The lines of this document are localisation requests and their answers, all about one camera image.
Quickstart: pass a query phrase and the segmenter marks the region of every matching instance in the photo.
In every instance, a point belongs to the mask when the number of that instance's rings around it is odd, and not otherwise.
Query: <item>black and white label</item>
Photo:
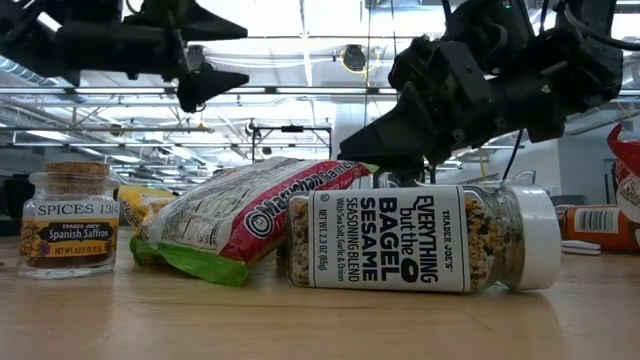
[[[113,200],[34,201],[36,221],[75,219],[118,219],[120,203]]]
[[[317,191],[309,200],[311,286],[468,291],[462,188]]]
[[[575,215],[575,232],[597,232],[617,234],[619,208],[584,208],[577,209]]]

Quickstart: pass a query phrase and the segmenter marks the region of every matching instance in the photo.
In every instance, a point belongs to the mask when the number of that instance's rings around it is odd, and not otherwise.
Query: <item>seasoning blend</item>
[[[598,244],[604,251],[640,252],[640,224],[618,205],[561,205],[556,214],[563,240]]]
[[[112,271],[120,205],[109,166],[48,163],[29,181],[36,191],[24,204],[18,275],[61,279]]]
[[[550,287],[560,230],[539,187],[316,191],[289,200],[297,286],[481,292]]]

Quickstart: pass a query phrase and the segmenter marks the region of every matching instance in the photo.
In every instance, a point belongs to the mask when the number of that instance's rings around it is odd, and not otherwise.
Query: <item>table surface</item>
[[[49,281],[16,279],[4,242],[0,359],[640,358],[640,257],[564,256],[526,294],[295,288],[273,261],[231,288],[135,266],[128,237],[115,274]]]

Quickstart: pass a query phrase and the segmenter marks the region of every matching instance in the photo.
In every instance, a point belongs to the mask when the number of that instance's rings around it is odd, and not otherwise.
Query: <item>red packaging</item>
[[[618,140],[621,131],[622,124],[618,124],[607,138],[616,156],[616,200],[629,220],[640,222],[640,140]]]

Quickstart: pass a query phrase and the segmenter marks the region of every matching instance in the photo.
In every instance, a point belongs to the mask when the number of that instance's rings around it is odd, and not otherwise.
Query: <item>spanish saffron label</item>
[[[115,252],[120,205],[116,201],[36,202],[23,219],[20,255],[73,257]]]
[[[469,290],[460,187],[316,191],[309,207],[311,286]]]

